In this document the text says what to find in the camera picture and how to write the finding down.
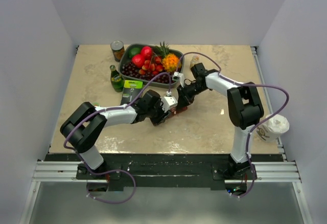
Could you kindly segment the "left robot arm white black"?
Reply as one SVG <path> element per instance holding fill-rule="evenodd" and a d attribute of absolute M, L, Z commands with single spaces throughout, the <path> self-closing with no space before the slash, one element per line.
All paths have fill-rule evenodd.
<path fill-rule="evenodd" d="M 105 160 L 95 143 L 104 128 L 136 124 L 145 119 L 150 119 L 157 126 L 166 120 L 177 104 L 177 99 L 171 92 L 161 96 L 153 90 L 120 106 L 95 107 L 84 102 L 60 127 L 60 132 L 65 137 L 64 148 L 74 150 L 88 169 L 88 174 L 94 179 L 101 179 L 109 172 L 106 171 Z"/>

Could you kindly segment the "red weekly pill organizer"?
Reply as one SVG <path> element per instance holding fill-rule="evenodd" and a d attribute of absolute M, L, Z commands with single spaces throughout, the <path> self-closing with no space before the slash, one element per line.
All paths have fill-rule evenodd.
<path fill-rule="evenodd" d="M 182 108 L 174 107 L 174 108 L 170 109 L 170 114 L 169 114 L 168 118 L 176 116 L 176 115 L 186 111 L 187 109 L 188 109 L 188 107 L 182 107 Z"/>

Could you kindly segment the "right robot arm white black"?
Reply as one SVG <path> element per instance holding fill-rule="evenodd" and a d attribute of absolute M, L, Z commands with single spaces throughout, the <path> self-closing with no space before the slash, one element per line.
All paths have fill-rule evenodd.
<path fill-rule="evenodd" d="M 249 152 L 252 139 L 250 131 L 264 115 L 263 105 L 254 83 L 239 83 L 229 80 L 217 70 L 207 70 L 202 63 L 191 67 L 195 78 L 190 84 L 177 87 L 177 111 L 184 111 L 203 91 L 217 91 L 227 98 L 229 119 L 235 126 L 232 151 L 228 157 L 226 177 L 240 179 L 251 167 Z"/>

